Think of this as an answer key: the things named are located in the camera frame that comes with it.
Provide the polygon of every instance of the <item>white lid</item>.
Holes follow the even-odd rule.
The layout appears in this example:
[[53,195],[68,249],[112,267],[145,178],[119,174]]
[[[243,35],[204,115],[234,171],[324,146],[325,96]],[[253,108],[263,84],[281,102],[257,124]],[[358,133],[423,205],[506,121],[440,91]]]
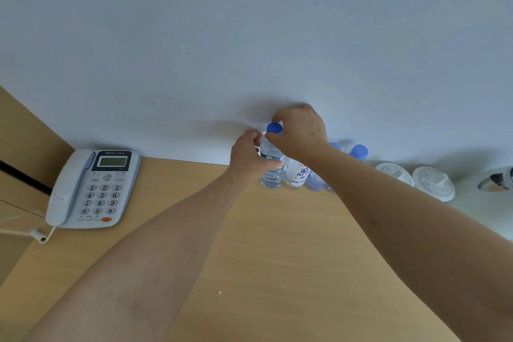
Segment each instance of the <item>white lid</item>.
[[420,166],[414,170],[415,186],[441,201],[452,200],[456,194],[449,176],[431,166]]
[[413,178],[402,166],[392,164],[391,162],[384,162],[376,166],[376,169],[386,173],[387,175],[395,177],[406,184],[415,186]]

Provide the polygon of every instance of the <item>hand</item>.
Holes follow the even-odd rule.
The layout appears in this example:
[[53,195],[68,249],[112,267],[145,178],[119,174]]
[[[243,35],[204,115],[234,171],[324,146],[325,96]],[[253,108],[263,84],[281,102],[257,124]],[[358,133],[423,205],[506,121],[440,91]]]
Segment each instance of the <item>hand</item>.
[[240,181],[260,179],[269,169],[277,169],[283,165],[280,160],[268,160],[260,157],[255,146],[260,146],[262,133],[248,130],[235,142],[231,148],[230,166],[227,174],[234,175]]
[[266,133],[266,138],[287,157],[302,162],[305,155],[328,142],[322,118],[309,104],[278,110],[273,122],[283,121],[283,133]]

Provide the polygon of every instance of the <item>telephone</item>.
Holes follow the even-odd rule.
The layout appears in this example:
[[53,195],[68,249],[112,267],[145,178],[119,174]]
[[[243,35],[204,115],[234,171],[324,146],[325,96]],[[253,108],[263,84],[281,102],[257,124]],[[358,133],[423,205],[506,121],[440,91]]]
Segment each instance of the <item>telephone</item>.
[[[139,171],[141,158],[129,150],[75,151],[53,187],[46,222],[53,230],[99,229],[121,219]],[[45,236],[32,230],[44,243]]]

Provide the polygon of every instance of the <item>person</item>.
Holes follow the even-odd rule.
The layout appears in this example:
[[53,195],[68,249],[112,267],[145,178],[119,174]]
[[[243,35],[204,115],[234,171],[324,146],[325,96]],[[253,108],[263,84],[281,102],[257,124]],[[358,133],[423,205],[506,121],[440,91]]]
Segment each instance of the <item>person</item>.
[[[402,281],[466,341],[513,340],[513,244],[459,211],[328,143],[310,105],[282,109],[266,138],[314,170]],[[164,341],[231,206],[266,170],[247,131],[226,172],[118,242],[55,304],[27,341]]]

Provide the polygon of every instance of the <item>person's left hand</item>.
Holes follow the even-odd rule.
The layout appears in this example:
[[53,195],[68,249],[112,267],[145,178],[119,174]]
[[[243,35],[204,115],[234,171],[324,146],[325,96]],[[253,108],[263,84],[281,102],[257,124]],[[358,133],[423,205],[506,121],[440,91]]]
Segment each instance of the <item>person's left hand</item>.
[[231,148],[230,166],[226,172],[240,180],[253,181],[260,179],[267,170],[282,166],[283,161],[259,156],[254,147],[260,146],[260,139],[262,133],[256,130],[248,130],[241,135]]

